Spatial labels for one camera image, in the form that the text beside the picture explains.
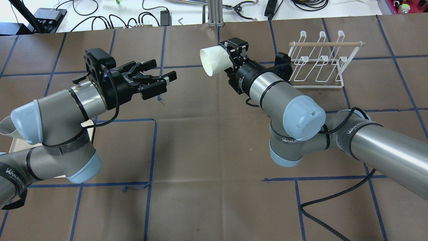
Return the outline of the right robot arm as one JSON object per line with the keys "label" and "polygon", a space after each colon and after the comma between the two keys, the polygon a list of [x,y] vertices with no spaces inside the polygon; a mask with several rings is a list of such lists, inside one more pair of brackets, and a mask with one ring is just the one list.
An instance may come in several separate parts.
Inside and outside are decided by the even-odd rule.
{"label": "right robot arm", "polygon": [[249,59],[246,41],[234,37],[219,46],[229,63],[223,70],[238,94],[246,94],[271,119],[269,149],[280,166],[293,167],[306,154],[338,147],[420,197],[428,196],[427,143],[373,122],[359,108],[327,114],[289,84],[291,58],[277,53],[275,65]]}

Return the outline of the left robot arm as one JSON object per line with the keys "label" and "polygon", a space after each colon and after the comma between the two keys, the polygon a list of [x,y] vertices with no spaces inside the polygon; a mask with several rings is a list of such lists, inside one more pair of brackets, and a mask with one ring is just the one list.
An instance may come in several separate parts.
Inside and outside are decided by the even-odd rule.
{"label": "left robot arm", "polygon": [[23,207],[31,184],[64,175],[72,183],[84,183],[102,168],[98,151],[82,123],[119,106],[140,93],[144,100],[167,91],[177,79],[165,75],[145,75],[156,60],[134,61],[116,67],[115,61],[87,61],[87,76],[74,86],[16,108],[1,121],[1,134],[23,139],[32,148],[1,153],[1,209]]}

